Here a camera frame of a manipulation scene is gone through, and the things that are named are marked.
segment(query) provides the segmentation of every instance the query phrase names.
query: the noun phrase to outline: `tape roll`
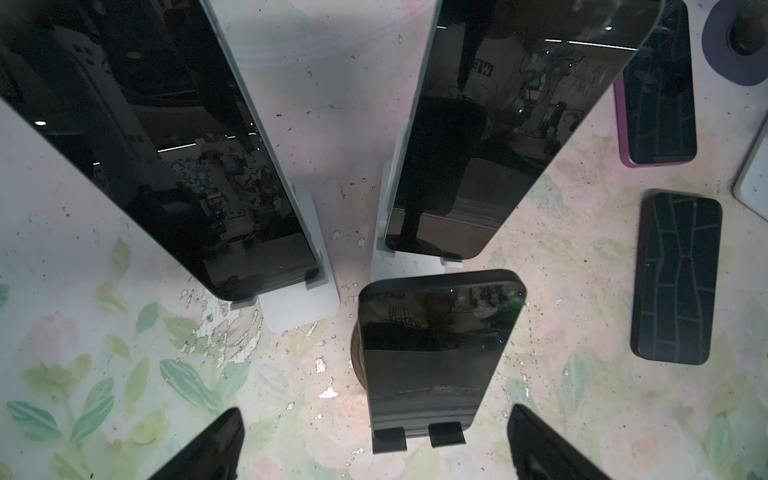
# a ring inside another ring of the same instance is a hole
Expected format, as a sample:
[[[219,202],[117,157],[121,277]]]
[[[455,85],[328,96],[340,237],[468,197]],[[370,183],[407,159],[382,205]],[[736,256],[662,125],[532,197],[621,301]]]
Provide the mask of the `tape roll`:
[[[768,78],[768,45],[751,55],[740,55],[731,42],[731,30],[739,17],[735,0],[720,0],[712,7],[701,33],[701,48],[710,67],[735,84],[757,85]],[[766,17],[759,20],[768,30]]]

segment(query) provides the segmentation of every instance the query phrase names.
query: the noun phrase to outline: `phone screen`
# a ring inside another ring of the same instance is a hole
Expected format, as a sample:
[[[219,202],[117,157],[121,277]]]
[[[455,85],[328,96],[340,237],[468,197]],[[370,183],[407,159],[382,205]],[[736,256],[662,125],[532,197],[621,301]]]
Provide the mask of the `phone screen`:
[[[15,2],[0,95],[214,295],[249,300],[318,266],[205,8]]]
[[[661,362],[710,355],[723,209],[717,200],[661,192],[643,200],[631,347]]]
[[[504,270],[382,280],[359,297],[372,429],[472,424],[525,302]]]
[[[624,69],[623,80],[630,161],[653,165],[693,160],[696,115],[685,3],[673,0],[664,6],[658,25]]]
[[[645,40],[659,8],[439,2],[386,245],[460,259],[480,253]]]

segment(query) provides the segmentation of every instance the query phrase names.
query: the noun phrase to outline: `pink phone frame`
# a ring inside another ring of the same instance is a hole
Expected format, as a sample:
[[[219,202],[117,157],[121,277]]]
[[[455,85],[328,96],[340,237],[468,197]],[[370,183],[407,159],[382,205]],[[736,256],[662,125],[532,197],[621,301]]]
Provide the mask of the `pink phone frame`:
[[[663,167],[665,165],[687,164],[690,160],[668,162],[663,164],[636,164],[629,155],[629,137],[627,136],[627,99],[624,96],[624,73],[620,73],[614,82],[614,99],[616,101],[616,126],[619,137],[619,156],[621,163],[629,168]]]

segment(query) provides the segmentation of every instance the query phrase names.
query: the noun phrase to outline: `pink phone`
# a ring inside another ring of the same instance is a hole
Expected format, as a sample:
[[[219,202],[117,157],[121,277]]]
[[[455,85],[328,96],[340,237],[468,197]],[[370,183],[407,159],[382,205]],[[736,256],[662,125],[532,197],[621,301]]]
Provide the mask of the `pink phone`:
[[[621,162],[684,164],[696,157],[688,10],[667,3],[656,28],[614,82]]]

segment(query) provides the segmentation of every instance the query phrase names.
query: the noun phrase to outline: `phone stand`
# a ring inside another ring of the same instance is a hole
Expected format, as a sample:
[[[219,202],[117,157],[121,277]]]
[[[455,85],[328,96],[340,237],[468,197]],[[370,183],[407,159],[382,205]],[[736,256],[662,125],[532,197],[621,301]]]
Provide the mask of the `phone stand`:
[[[264,324],[270,332],[286,330],[332,316],[339,310],[339,291],[333,269],[328,261],[328,250],[320,231],[317,210],[312,194],[303,185],[293,185],[293,194],[306,225],[310,245],[317,250],[320,271],[308,282],[294,283],[278,290],[262,293],[245,302],[232,303],[232,309],[261,305]]]
[[[405,159],[405,142],[408,123],[406,122],[397,135],[395,154],[387,160],[382,171],[382,184],[379,189],[379,210],[376,215],[376,236],[373,241],[371,257],[371,281],[407,276],[440,275],[447,266],[461,268],[461,260],[422,255],[420,253],[399,252],[386,245],[386,229],[395,204],[397,180],[400,178],[402,162]]]

